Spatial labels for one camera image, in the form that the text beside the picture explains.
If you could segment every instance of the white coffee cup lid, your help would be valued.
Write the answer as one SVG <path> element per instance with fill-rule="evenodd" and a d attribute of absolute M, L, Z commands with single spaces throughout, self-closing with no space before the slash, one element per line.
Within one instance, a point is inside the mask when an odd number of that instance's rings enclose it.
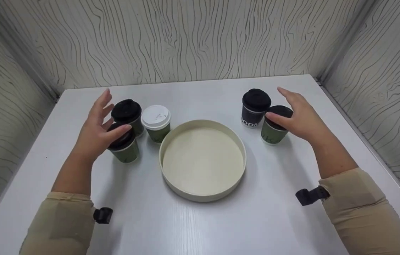
<path fill-rule="evenodd" d="M 170 111 L 162 105 L 151 105 L 142 113 L 142 125 L 149 130 L 160 130 L 170 123 Z"/>

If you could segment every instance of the table surface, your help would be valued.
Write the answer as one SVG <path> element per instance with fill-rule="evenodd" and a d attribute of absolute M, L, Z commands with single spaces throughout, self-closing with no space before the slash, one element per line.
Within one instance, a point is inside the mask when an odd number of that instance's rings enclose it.
<path fill-rule="evenodd" d="M 93 166 L 96 207 L 111 207 L 109 225 L 96 225 L 89 254 L 347 254 L 320 202 L 302 207 L 294 196 L 318 185 L 312 148 L 292 134 L 277 146 L 262 143 L 260 128 L 240 122 L 241 97 L 257 87 L 273 104 L 288 106 L 277 86 L 299 92 L 318 111 L 352 157 L 385 192 L 400 216 L 400 187 L 372 155 L 310 75 L 110 87 L 112 102 L 142 108 L 161 104 L 172 128 L 193 119 L 233 129 L 247 150 L 247 168 L 227 197 L 195 203 L 174 194 L 158 166 L 159 146 L 145 133 L 141 157 L 129 165 L 105 152 Z M 17 254 L 41 201 L 73 147 L 103 87 L 62 94 L 0 202 L 0 254 Z"/>

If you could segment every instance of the wrist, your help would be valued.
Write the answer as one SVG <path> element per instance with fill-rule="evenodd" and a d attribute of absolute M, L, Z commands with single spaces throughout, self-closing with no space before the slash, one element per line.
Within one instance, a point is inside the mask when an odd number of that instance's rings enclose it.
<path fill-rule="evenodd" d="M 316 132 L 311 138 L 307 139 L 312 147 L 323 146 L 337 140 L 336 136 L 325 126 L 319 132 Z"/>
<path fill-rule="evenodd" d="M 85 155 L 85 153 L 81 153 L 74 148 L 69 154 L 67 160 L 75 162 L 79 165 L 92 166 L 96 158 L 92 158 L 88 155 Z"/>

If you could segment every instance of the black strap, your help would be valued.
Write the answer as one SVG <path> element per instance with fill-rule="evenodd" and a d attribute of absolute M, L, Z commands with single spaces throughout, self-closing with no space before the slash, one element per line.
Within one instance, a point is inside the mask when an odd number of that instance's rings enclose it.
<path fill-rule="evenodd" d="M 93 213 L 93 219 L 98 224 L 109 224 L 112 218 L 113 210 L 109 207 L 103 207 L 101 209 L 96 209 Z"/>
<path fill-rule="evenodd" d="M 322 186 L 318 186 L 311 191 L 302 189 L 296 192 L 296 197 L 302 206 L 311 205 L 318 199 L 326 199 L 330 196 L 329 192 Z"/>

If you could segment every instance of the black coffee cup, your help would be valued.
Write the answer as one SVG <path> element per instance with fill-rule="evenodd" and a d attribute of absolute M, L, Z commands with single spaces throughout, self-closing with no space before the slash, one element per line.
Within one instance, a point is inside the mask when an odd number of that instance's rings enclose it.
<path fill-rule="evenodd" d="M 271 98 L 261 89 L 251 89 L 243 95 L 241 123 L 256 128 L 271 106 Z"/>
<path fill-rule="evenodd" d="M 107 131 L 116 129 L 119 126 L 121 126 L 121 124 L 114 123 Z M 119 161 L 123 163 L 131 163 L 140 155 L 139 146 L 135 138 L 134 128 L 132 128 L 128 132 L 124 133 L 120 138 L 113 141 L 109 145 L 108 150 L 110 150 Z"/>
<path fill-rule="evenodd" d="M 116 123 L 131 125 L 137 137 L 140 137 L 144 130 L 140 121 L 141 115 L 142 108 L 136 101 L 131 99 L 117 103 L 111 112 L 111 116 Z"/>
<path fill-rule="evenodd" d="M 268 109 L 268 112 L 276 113 L 286 118 L 291 118 L 293 116 L 293 110 L 283 106 L 275 105 Z M 268 145 L 278 144 L 287 135 L 288 130 L 279 124 L 272 122 L 265 116 L 265 122 L 261 128 L 261 139 L 264 143 Z"/>

